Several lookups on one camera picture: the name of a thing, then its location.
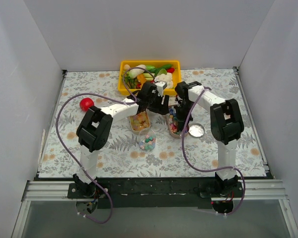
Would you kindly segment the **pink tray of colourful candies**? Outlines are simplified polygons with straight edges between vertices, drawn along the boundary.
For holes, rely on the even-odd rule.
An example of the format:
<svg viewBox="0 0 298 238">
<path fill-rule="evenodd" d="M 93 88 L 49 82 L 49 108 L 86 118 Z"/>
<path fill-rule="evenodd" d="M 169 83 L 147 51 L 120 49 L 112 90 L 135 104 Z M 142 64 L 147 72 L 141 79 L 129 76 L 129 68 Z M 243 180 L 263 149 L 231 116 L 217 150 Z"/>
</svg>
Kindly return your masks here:
<svg viewBox="0 0 298 238">
<path fill-rule="evenodd" d="M 177 108 L 178 108 L 177 105 L 168 106 L 168 113 L 165 115 L 169 133 L 174 138 L 182 137 L 182 133 L 181 134 L 177 133 L 177 122 L 176 122 L 177 117 L 178 117 L 178 115 L 177 115 L 178 109 Z M 180 118 L 183 119 L 183 124 L 184 124 L 186 117 L 184 115 L 180 114 Z"/>
</svg>

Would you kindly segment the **beige tray of orange candies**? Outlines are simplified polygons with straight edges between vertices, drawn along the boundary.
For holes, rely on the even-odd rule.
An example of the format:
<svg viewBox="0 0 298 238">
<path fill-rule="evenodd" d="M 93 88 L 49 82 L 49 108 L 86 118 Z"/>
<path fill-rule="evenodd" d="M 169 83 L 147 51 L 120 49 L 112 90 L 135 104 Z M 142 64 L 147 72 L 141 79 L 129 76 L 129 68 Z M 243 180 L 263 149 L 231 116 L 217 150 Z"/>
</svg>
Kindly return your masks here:
<svg viewBox="0 0 298 238">
<path fill-rule="evenodd" d="M 150 119 L 146 111 L 130 116 L 129 120 L 131 131 L 134 134 L 139 134 L 143 129 L 150 128 Z"/>
</svg>

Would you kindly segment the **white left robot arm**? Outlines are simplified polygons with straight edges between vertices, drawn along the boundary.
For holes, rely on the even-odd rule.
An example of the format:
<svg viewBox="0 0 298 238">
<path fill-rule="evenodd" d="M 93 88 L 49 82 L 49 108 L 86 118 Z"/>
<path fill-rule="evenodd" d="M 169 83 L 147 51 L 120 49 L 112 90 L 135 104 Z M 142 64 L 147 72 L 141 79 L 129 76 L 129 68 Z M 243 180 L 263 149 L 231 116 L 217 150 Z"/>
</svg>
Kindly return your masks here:
<svg viewBox="0 0 298 238">
<path fill-rule="evenodd" d="M 91 198 L 96 187 L 98 153 L 107 143 L 112 123 L 135 116 L 147 109 L 165 115 L 168 113 L 169 96 L 164 96 L 167 83 L 146 82 L 141 90 L 130 94 L 123 101 L 107 107 L 90 107 L 85 113 L 76 134 L 80 144 L 80 171 L 73 175 L 76 189 L 84 198 Z"/>
</svg>

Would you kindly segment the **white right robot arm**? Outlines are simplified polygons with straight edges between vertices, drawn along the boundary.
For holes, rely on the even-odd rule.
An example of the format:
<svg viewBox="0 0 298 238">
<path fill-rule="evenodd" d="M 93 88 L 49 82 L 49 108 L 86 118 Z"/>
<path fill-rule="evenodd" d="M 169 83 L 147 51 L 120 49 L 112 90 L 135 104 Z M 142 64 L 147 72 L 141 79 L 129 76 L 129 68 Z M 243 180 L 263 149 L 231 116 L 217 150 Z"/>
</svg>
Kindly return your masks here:
<svg viewBox="0 0 298 238">
<path fill-rule="evenodd" d="M 218 167 L 212 169 L 215 172 L 215 182 L 210 190 L 220 197 L 226 197 L 238 183 L 236 147 L 244 131 L 238 101 L 223 99 L 197 81 L 188 84 L 180 82 L 175 87 L 175 92 L 179 97 L 175 109 L 182 142 L 188 122 L 193 120 L 191 113 L 194 107 L 199 105 L 210 114 L 211 133 L 218 144 Z"/>
</svg>

